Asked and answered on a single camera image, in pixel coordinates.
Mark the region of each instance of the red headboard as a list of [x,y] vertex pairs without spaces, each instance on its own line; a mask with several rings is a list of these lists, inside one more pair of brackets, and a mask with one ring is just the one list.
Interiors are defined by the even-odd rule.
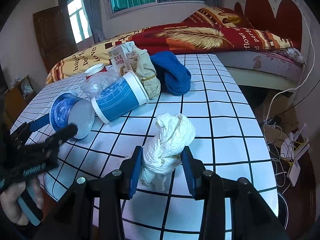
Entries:
[[[235,4],[234,11],[243,15],[240,3]],[[296,41],[301,49],[302,16],[299,8],[292,0],[282,0],[279,4],[276,18],[268,0],[246,0],[244,16],[249,19],[254,28],[270,31],[281,38]]]

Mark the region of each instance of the paper cup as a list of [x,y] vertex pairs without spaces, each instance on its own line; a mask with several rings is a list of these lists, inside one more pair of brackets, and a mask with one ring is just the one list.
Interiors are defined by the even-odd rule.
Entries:
[[148,102],[146,91],[132,71],[91,99],[93,109],[104,123]]
[[84,72],[84,75],[85,75],[85,78],[86,79],[89,79],[92,75],[94,75],[95,73],[98,73],[98,72],[105,72],[107,71],[106,67],[104,66],[103,63],[100,63],[100,64],[97,64],[97,65],[94,65],[90,68],[88,68],[85,72]]
[[76,139],[86,137],[94,122],[94,110],[90,101],[77,97],[75,92],[64,92],[58,95],[50,109],[50,124],[57,132],[68,124],[75,124],[78,128]]

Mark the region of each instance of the cardboard box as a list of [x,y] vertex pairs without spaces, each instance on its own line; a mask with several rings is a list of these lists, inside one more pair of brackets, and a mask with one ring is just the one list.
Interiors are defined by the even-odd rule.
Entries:
[[128,57],[132,54],[133,45],[134,41],[129,41],[115,46],[108,52],[112,65],[122,76],[132,70]]
[[[256,116],[259,124],[262,124],[264,122],[264,119],[267,117],[270,102],[274,95],[276,95],[277,93],[277,91],[271,90],[266,96],[264,102],[254,110],[254,115]],[[268,119],[274,117],[275,115],[279,115],[279,117],[281,118],[281,123],[279,124],[279,126],[281,127],[283,133],[281,134],[279,130],[266,125],[264,129],[265,137],[268,143],[274,142],[277,138],[280,138],[274,143],[274,145],[277,147],[281,147],[283,141],[288,137],[287,134],[289,134],[299,126],[294,108],[281,114],[286,109],[289,109],[291,107],[292,105],[289,105],[289,98],[281,94],[273,100]]]

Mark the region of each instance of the human hand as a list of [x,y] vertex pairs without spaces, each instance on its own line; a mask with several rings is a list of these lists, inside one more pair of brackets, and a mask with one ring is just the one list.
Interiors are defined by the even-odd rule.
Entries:
[[[33,179],[31,183],[33,190],[36,194],[36,205],[39,209],[42,209],[44,199],[42,196],[39,179]],[[21,182],[19,184],[12,184],[6,191],[4,191],[0,195],[0,203],[4,213],[11,222],[19,226],[25,226],[29,223],[29,219],[22,212],[20,206],[17,203],[17,199],[24,192],[25,189],[25,182]]]

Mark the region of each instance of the white paper towel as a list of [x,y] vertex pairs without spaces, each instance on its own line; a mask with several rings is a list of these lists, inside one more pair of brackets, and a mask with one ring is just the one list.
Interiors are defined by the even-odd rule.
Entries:
[[196,128],[183,114],[168,113],[156,117],[159,134],[143,146],[143,184],[153,183],[157,191],[164,191],[166,174],[181,165],[180,154],[196,136]]

